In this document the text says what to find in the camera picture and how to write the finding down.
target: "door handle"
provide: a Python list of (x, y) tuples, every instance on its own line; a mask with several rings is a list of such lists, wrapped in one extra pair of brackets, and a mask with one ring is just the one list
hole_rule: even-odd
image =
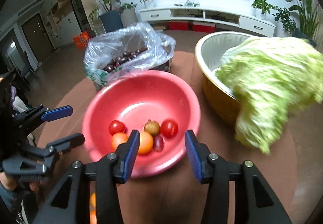
[(258, 29), (258, 30), (260, 30), (260, 31), (262, 31), (262, 30), (263, 30), (263, 28), (258, 27), (258, 26), (255, 26), (255, 25), (254, 25), (254, 28), (255, 28), (255, 29)]

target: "brown round table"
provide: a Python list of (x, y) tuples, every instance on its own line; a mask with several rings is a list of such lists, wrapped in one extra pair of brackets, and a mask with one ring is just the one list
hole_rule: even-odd
[[(287, 213), (291, 211), (292, 199), (297, 184), (297, 161), (292, 135), (285, 128), (279, 141), (271, 147), (266, 156), (257, 149), (249, 149), (234, 140), (234, 129), (227, 126), (208, 106), (202, 89), (202, 72), (194, 54), (175, 52), (172, 61), (173, 74), (185, 80), (195, 91), (201, 105), (201, 126), (198, 133), (200, 142), (211, 152), (218, 153), (232, 162), (252, 160), (276, 192)], [(74, 113), (68, 118), (47, 123), (41, 133), (39, 147), (67, 135), (81, 132), (83, 114), (96, 95), (89, 79), (79, 82), (65, 95), (58, 106), (71, 105)], [(55, 169), (55, 178), (45, 186), (45, 194), (62, 172), (74, 160), (91, 162), (84, 147), (78, 147), (61, 157)], [(230, 184), (229, 222), (234, 222), (234, 185)], [(130, 179), (118, 187), (119, 201), (125, 224), (185, 223), (201, 222), (207, 185), (200, 185), (194, 179), (185, 156), (174, 167), (157, 176)]]

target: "white drawer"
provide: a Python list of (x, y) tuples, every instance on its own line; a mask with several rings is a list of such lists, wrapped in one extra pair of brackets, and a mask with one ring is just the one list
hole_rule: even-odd
[(275, 31), (274, 26), (243, 16), (240, 17), (239, 27), (267, 37), (273, 37)]
[(140, 13), (143, 22), (167, 21), (171, 19), (170, 10), (151, 10)]

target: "air vent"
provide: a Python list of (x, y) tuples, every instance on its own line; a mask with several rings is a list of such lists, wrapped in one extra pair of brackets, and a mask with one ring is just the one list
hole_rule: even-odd
[(28, 5), (25, 9), (21, 10), (19, 13), (18, 13), (18, 16), (24, 14), (25, 12), (27, 12), (30, 8), (34, 7), (35, 5), (41, 3), (43, 0), (36, 0), (34, 1), (33, 3), (31, 3), (30, 5)]

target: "blue planter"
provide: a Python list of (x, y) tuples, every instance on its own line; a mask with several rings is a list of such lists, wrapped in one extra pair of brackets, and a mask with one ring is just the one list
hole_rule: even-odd
[(118, 10), (113, 10), (100, 15), (100, 19), (106, 33), (123, 28)]
[(294, 33), (293, 37), (300, 38), (300, 39), (306, 39), (306, 40), (309, 41), (309, 43), (311, 44), (311, 46), (313, 46), (314, 48), (316, 47), (316, 42), (314, 42), (312, 39), (308, 38), (298, 28), (295, 29), (295, 33)]

